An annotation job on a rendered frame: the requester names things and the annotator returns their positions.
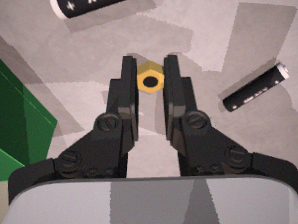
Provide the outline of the black aaa battery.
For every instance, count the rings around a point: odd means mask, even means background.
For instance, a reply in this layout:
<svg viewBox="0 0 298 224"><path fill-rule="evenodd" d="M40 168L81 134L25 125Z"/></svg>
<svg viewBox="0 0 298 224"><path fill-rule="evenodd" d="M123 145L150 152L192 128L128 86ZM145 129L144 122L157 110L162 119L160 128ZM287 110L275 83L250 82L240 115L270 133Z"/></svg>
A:
<svg viewBox="0 0 298 224"><path fill-rule="evenodd" d="M288 70L285 66L283 67L281 63L277 64L223 99L224 107L229 112L238 109L288 78L289 74L287 72Z"/></svg>

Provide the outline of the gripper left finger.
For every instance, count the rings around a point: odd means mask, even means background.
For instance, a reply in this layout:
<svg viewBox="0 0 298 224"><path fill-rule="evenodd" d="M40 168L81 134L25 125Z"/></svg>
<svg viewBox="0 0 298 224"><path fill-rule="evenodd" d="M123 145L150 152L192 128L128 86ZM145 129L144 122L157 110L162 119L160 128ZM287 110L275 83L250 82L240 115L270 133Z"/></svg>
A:
<svg viewBox="0 0 298 224"><path fill-rule="evenodd" d="M127 178L128 152L138 141L138 117L136 58L123 56L121 78L110 79L106 112L95 119L93 130L58 158L48 158L14 170L8 178L9 206L20 191L38 183Z"/></svg>

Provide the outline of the black aa battery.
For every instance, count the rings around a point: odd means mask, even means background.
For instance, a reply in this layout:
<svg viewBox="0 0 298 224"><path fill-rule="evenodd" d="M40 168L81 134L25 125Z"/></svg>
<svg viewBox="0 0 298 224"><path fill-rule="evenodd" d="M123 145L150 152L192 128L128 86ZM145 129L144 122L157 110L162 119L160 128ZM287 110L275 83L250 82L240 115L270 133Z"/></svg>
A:
<svg viewBox="0 0 298 224"><path fill-rule="evenodd" d="M62 20L83 15L124 0L50 0L56 15Z"/></svg>

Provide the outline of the yellow hex nut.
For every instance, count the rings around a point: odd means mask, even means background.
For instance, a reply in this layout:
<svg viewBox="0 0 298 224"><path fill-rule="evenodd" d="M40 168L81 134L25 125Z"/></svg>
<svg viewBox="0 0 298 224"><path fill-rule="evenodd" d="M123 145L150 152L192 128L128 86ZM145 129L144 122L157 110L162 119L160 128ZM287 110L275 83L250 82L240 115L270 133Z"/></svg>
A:
<svg viewBox="0 0 298 224"><path fill-rule="evenodd" d="M137 67L138 89L153 93L164 88L164 66L148 61Z"/></svg>

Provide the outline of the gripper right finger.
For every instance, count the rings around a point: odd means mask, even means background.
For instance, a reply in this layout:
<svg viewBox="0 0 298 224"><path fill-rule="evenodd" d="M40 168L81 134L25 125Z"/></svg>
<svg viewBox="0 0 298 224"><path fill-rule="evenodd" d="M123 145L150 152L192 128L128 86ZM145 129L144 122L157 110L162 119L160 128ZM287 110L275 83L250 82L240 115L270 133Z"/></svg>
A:
<svg viewBox="0 0 298 224"><path fill-rule="evenodd" d="M197 109L191 77L180 75L177 55L164 58L163 70L166 141L177 150L180 176L256 174L284 181L298 194L298 169L293 163L249 153L212 127L209 116Z"/></svg>

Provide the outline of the green open-top bin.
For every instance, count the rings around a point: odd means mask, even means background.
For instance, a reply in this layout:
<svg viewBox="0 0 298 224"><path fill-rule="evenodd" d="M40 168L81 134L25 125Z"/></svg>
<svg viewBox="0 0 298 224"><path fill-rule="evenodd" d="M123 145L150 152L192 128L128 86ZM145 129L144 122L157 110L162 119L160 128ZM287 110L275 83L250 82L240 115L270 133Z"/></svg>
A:
<svg viewBox="0 0 298 224"><path fill-rule="evenodd" d="M0 59L0 182L47 158L57 122Z"/></svg>

